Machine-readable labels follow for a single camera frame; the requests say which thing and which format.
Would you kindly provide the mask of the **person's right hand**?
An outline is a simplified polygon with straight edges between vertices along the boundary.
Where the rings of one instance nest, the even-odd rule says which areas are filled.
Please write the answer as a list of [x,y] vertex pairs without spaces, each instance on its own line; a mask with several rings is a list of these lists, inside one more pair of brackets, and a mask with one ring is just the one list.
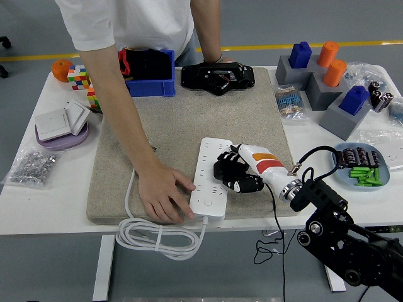
[[182,172],[161,163],[145,170],[137,171],[139,176],[139,195],[145,212],[154,220],[164,223],[181,223],[185,216],[192,219],[194,213],[185,197],[178,191],[177,185],[193,191],[195,185]]

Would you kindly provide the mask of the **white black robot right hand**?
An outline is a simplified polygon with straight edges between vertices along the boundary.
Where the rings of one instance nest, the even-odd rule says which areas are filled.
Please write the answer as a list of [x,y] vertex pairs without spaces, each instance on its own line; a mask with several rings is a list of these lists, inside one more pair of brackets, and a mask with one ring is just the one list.
[[267,148],[247,144],[230,145],[220,154],[213,176],[237,193],[258,192],[271,185],[281,198],[302,184]]

